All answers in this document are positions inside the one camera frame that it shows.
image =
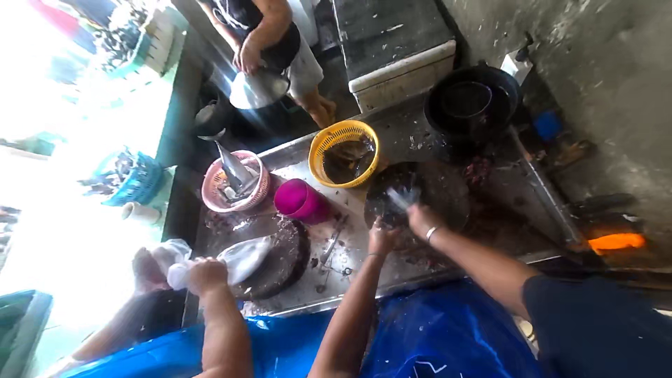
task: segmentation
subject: yellow plastic basket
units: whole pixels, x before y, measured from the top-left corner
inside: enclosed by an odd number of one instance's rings
[[[346,182],[345,184],[334,184],[325,173],[324,154],[327,149],[341,142],[358,141],[362,134],[371,139],[376,146],[376,154],[369,168],[360,177]],[[376,170],[378,158],[380,156],[380,142],[378,135],[371,126],[361,121],[344,120],[320,131],[310,144],[310,153],[308,154],[308,166],[310,172],[317,181],[325,186],[332,188],[353,188],[366,181]]]

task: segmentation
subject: shorts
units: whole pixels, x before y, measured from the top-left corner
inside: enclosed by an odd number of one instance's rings
[[[299,98],[313,91],[324,77],[322,67],[317,63],[310,46],[301,36],[301,45],[298,52],[292,64],[287,68],[287,78],[290,80],[290,96]]]

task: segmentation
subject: magenta plastic cup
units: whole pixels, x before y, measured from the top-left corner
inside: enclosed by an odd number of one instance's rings
[[[293,178],[282,184],[273,199],[280,214],[316,225],[329,219],[331,204],[327,197],[300,178]]]

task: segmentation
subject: bracelet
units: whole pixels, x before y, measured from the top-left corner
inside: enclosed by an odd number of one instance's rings
[[[434,231],[438,230],[439,228],[440,226],[434,226],[431,229],[429,229],[429,231],[427,231],[427,236],[425,236],[425,238],[427,239],[427,243],[429,243],[429,238],[432,236],[432,234],[434,234]]]

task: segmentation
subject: concrete wall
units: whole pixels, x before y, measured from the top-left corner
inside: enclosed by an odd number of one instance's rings
[[[499,66],[537,44],[539,76],[578,137],[599,155],[559,177],[578,200],[631,192],[659,253],[672,255],[672,1],[440,0],[470,45]]]

